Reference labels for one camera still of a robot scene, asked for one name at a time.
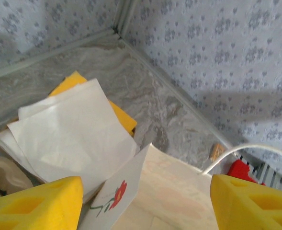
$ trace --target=grey marble surface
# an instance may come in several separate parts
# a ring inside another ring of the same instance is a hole
[[[113,42],[79,47],[0,78],[0,130],[17,109],[45,98],[77,70],[97,78],[106,96],[137,120],[135,140],[142,148],[152,142],[163,152],[200,169],[208,166],[218,139],[167,86]],[[221,164],[214,172],[220,172]]]

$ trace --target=stack of paper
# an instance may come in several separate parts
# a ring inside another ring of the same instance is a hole
[[[137,145],[96,79],[18,110],[0,146],[45,182],[81,176],[84,200],[133,158]]]

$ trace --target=floral wallpaper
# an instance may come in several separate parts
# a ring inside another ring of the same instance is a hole
[[[118,0],[0,0],[0,67],[111,28]]]
[[[282,0],[140,0],[126,39],[234,144],[282,149]]]

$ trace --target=white cable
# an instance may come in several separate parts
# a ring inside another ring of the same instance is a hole
[[[234,153],[234,152],[239,151],[239,150],[247,149],[247,148],[256,148],[256,149],[268,150],[268,151],[275,152],[275,153],[279,154],[280,156],[282,156],[282,150],[277,149],[277,148],[272,147],[272,146],[269,146],[269,145],[265,145],[265,144],[242,144],[242,145],[238,145],[238,146],[236,146],[232,149],[229,149],[226,152],[224,152],[222,155],[220,155],[212,164],[209,165],[209,167],[207,167],[205,170],[203,170],[201,172],[201,175],[205,175],[208,172],[210,172],[222,159],[224,159],[226,156],[230,155],[231,153]]]

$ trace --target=beige plastic object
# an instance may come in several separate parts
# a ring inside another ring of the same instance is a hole
[[[31,187],[31,181],[11,160],[0,157],[0,196]]]

